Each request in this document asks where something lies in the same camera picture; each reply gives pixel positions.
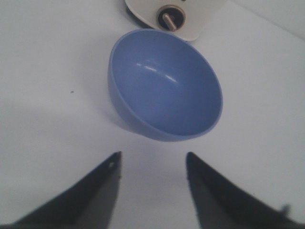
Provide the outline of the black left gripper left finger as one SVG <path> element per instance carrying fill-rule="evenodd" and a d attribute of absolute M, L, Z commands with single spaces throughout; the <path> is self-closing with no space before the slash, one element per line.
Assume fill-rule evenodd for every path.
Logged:
<path fill-rule="evenodd" d="M 119 192 L 122 154 L 115 152 L 75 185 L 9 225 L 11 229 L 107 229 Z"/>

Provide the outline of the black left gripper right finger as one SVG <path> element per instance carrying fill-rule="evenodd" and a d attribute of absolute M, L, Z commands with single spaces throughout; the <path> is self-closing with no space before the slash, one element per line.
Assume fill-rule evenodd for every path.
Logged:
<path fill-rule="evenodd" d="M 201 160 L 186 155 L 190 193 L 203 229 L 296 229 L 298 224 L 281 211 L 246 193 Z"/>

